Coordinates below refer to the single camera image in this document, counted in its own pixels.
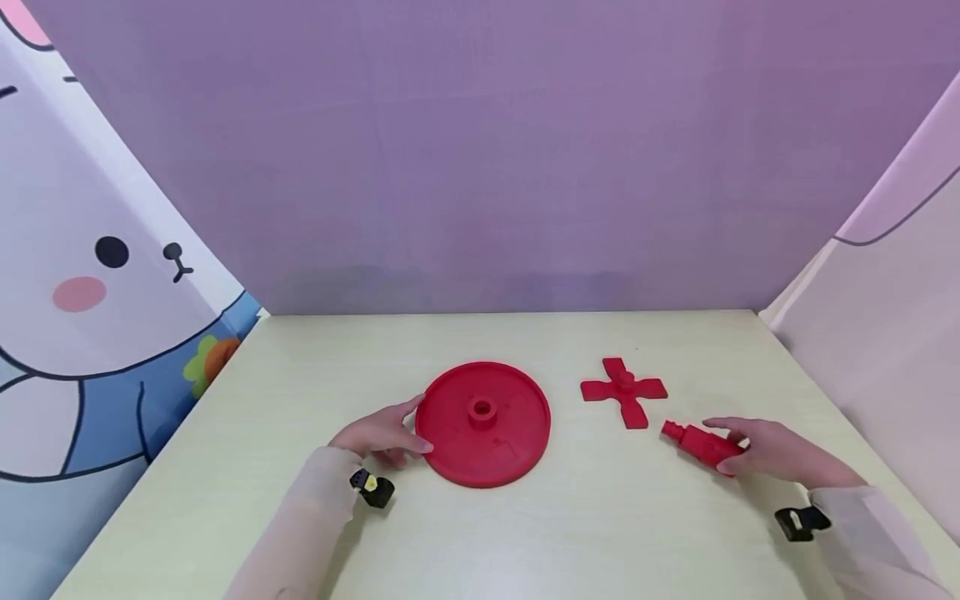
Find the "sleeve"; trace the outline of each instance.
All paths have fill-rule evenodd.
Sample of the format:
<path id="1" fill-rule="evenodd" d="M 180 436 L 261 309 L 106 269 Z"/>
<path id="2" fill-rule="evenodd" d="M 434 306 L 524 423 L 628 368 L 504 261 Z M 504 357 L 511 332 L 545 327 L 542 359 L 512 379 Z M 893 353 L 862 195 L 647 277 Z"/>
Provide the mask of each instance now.
<path id="1" fill-rule="evenodd" d="M 358 469 L 360 457 L 352 452 L 316 449 L 234 575 L 224 600 L 316 598 L 353 514 L 357 492 L 349 479 Z"/>
<path id="2" fill-rule="evenodd" d="M 813 490 L 810 502 L 832 522 L 816 539 L 847 600 L 952 600 L 909 523 L 880 490 Z"/>

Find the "bunny eye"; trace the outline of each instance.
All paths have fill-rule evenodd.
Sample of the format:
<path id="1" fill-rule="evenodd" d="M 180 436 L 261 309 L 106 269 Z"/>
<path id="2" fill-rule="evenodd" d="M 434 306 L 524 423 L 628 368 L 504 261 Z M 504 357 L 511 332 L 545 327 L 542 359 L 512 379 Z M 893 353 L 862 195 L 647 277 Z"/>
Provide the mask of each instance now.
<path id="1" fill-rule="evenodd" d="M 110 269 L 119 269 L 126 265 L 130 259 L 130 250 L 127 248 L 127 244 L 119 237 L 113 237 L 112 235 L 97 240 L 93 250 L 97 254 L 97 260 Z"/>

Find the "purple wall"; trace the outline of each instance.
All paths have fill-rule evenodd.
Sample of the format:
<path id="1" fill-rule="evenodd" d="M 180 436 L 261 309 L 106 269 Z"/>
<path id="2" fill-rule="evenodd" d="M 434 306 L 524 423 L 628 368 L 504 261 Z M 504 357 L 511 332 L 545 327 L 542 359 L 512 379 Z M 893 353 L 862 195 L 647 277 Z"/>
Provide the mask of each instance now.
<path id="1" fill-rule="evenodd" d="M 274 313 L 763 306 L 960 65 L 954 0 L 27 4 Z"/>

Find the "red plastic part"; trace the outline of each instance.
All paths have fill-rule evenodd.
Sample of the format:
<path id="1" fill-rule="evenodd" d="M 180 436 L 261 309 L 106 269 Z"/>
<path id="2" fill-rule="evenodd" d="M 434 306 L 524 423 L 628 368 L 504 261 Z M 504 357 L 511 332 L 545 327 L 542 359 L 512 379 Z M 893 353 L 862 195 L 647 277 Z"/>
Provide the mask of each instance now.
<path id="1" fill-rule="evenodd" d="M 646 429 L 650 426 L 647 414 L 636 401 L 638 397 L 648 399 L 666 398 L 666 388 L 659 379 L 640 379 L 637 381 L 634 374 L 627 371 L 622 358 L 603 359 L 603 368 L 610 377 L 610 381 L 584 381 L 580 384 L 580 392 L 584 400 L 593 402 L 614 398 L 620 402 L 620 416 L 627 429 Z"/>
<path id="2" fill-rule="evenodd" d="M 430 384 L 417 433 L 433 444 L 426 462 L 468 488 L 505 486 L 533 468 L 550 438 L 550 405 L 524 372 L 467 363 Z"/>
<path id="3" fill-rule="evenodd" d="M 693 425 L 683 427 L 672 420 L 665 422 L 660 432 L 679 444 L 681 450 L 713 470 L 716 470 L 717 465 L 728 458 L 746 452 L 745 448 L 741 448 L 727 438 L 709 433 Z"/>

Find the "black wrist strap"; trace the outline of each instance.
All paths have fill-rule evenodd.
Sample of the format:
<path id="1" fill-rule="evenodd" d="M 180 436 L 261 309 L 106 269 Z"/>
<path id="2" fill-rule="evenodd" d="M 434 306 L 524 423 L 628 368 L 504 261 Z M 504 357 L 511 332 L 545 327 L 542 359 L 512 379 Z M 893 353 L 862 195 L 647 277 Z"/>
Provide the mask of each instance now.
<path id="1" fill-rule="evenodd" d="M 829 529 L 830 519 L 815 506 L 805 509 L 780 509 L 774 518 L 789 541 L 813 541 L 814 531 Z"/>
<path id="2" fill-rule="evenodd" d="M 350 486 L 360 492 L 360 496 L 370 506 L 382 509 L 394 495 L 394 484 L 386 477 L 375 477 L 365 468 L 350 476 Z"/>

